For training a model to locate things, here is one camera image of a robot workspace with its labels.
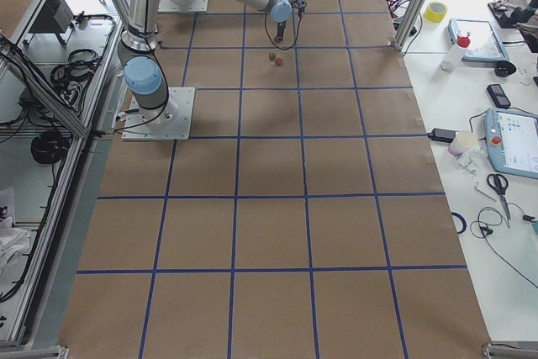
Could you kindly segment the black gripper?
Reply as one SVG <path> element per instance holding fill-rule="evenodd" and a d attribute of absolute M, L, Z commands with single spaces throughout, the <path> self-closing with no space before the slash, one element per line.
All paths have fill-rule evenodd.
<path fill-rule="evenodd" d="M 287 23 L 286 22 L 280 22 L 277 23 L 277 32 L 274 37 L 275 40 L 283 40 L 285 35 Z"/>

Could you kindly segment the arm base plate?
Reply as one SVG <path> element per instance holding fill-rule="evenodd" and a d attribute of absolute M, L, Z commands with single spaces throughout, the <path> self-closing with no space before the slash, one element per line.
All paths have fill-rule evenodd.
<path fill-rule="evenodd" d="M 159 13 L 206 13 L 208 0 L 160 0 Z"/>
<path fill-rule="evenodd" d="M 132 96 L 129 108 L 137 109 L 137 112 L 126 117 L 122 140 L 188 140 L 195 92 L 194 87 L 170 87 L 168 103 L 162 113 L 160 108 L 154 111 L 140 109 Z"/>

